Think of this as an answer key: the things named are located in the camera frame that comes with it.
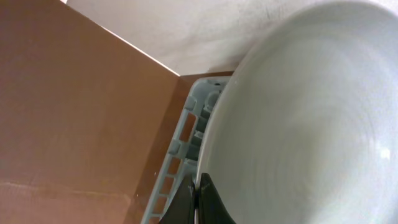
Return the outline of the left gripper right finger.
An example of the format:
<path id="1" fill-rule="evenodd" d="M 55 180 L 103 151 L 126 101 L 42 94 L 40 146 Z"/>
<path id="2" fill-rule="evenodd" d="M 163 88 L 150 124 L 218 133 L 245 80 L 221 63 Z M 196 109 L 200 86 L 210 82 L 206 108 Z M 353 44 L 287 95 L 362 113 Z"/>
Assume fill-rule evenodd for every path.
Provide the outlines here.
<path id="1" fill-rule="evenodd" d="M 224 206 L 208 173 L 202 173 L 198 189 L 199 224 L 236 224 Z"/>

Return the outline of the grey round plate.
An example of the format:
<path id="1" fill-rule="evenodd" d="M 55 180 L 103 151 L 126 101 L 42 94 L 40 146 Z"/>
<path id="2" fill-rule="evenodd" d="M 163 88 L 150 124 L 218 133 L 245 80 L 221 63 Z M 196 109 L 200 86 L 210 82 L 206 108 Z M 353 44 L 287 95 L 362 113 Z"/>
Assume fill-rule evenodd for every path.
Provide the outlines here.
<path id="1" fill-rule="evenodd" d="M 218 99 L 198 172 L 236 223 L 396 223 L 397 14 L 323 2 L 274 25 Z"/>

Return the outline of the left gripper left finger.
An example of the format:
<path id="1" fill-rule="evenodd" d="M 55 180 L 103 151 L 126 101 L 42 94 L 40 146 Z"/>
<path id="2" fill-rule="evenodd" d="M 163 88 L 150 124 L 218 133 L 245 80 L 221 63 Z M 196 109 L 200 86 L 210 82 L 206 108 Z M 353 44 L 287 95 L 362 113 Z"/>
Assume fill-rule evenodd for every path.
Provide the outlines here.
<path id="1" fill-rule="evenodd" d="M 195 223 L 195 184 L 191 174 L 181 181 L 166 213 L 159 224 L 194 224 Z"/>

